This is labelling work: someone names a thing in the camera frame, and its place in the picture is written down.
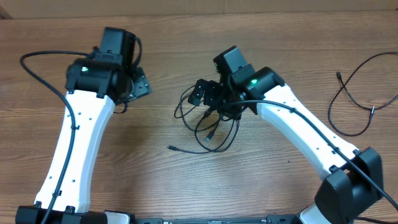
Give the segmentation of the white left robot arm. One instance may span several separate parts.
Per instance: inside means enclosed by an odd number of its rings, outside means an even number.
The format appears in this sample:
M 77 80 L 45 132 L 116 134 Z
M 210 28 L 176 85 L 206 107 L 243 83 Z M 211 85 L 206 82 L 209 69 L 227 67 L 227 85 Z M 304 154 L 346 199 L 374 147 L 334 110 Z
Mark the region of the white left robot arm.
M 66 93 L 60 93 L 25 64 L 22 68 L 54 92 L 65 104 L 61 132 L 50 169 L 33 205 L 17 209 L 15 223 L 134 223 L 127 212 L 90 211 L 91 179 L 101 139 L 115 108 L 151 93 L 141 56 L 141 40 L 124 29 L 105 28 L 101 45 L 92 53 L 75 52 L 67 68 Z

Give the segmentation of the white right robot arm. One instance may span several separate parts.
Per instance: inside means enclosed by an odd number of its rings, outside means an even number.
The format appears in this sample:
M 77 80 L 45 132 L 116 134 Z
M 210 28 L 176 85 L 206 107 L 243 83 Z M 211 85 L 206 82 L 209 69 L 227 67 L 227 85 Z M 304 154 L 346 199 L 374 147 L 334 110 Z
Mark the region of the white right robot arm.
M 276 127 L 310 162 L 322 184 L 296 223 L 353 223 L 382 199 L 380 155 L 361 151 L 325 126 L 271 68 L 255 70 L 235 46 L 214 58 L 220 80 L 199 79 L 188 102 L 239 120 L 249 108 Z

